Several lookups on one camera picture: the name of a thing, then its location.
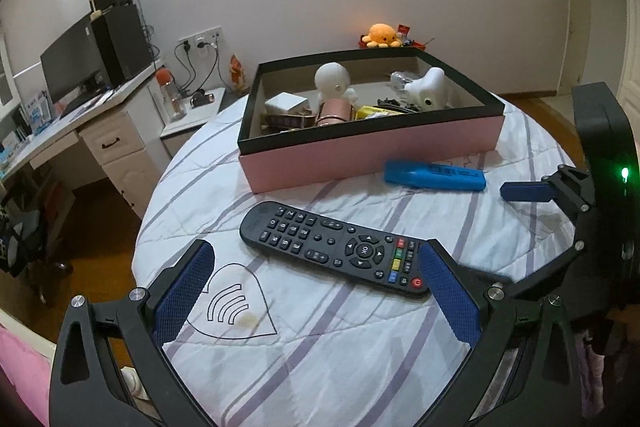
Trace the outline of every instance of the round table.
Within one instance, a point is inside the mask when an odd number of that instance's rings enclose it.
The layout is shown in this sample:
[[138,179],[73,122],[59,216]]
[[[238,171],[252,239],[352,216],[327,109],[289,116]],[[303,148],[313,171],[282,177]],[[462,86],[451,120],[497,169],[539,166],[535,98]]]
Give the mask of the round table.
[[[502,201],[500,186],[539,180],[570,163],[568,156],[507,103],[496,149],[450,162],[482,169],[483,192],[409,190],[377,173],[253,194],[238,161],[245,103],[222,111],[180,149],[142,222],[132,265],[139,286],[173,266],[195,238],[216,255],[211,279],[165,353],[220,426],[413,425],[468,351],[434,299],[406,299],[268,258],[240,239],[242,218],[260,201],[280,201],[434,237],[459,263],[518,280],[564,251],[574,228],[554,203]],[[222,309],[234,311],[233,320]]]

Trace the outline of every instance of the pink box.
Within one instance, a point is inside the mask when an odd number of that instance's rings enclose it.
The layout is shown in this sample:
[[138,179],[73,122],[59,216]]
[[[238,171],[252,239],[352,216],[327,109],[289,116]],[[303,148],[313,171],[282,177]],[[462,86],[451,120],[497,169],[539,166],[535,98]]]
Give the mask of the pink box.
[[[361,103],[391,98],[393,71],[424,74],[436,66],[452,82],[455,108],[358,120],[264,135],[264,101],[287,91],[309,97],[326,62],[349,71]],[[258,67],[238,138],[240,163],[252,191],[266,192],[384,170],[388,160],[440,161],[493,150],[504,104],[460,72],[416,48],[350,50],[267,62]]]

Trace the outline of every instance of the wifi symbol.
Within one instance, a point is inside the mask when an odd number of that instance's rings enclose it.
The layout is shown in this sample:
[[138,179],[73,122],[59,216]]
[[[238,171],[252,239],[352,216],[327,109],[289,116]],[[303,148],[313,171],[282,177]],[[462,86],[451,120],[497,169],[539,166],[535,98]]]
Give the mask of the wifi symbol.
[[207,320],[233,325],[239,314],[249,309],[240,283],[220,290],[211,300],[207,310]]

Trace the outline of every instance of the orange octopus plush toy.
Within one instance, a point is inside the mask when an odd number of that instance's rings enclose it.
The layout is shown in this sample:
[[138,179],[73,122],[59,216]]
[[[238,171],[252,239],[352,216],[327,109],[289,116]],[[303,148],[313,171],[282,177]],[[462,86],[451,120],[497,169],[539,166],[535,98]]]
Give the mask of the orange octopus plush toy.
[[396,36],[396,30],[387,24],[374,24],[369,28],[369,35],[362,38],[367,48],[399,48],[402,43]]

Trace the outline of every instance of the blue highlighter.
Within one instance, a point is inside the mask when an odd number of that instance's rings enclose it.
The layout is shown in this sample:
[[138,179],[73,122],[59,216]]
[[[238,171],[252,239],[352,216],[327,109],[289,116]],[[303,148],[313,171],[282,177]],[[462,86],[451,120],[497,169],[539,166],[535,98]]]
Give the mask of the blue highlighter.
[[414,188],[484,190],[484,172],[437,163],[390,161],[385,165],[385,182]]

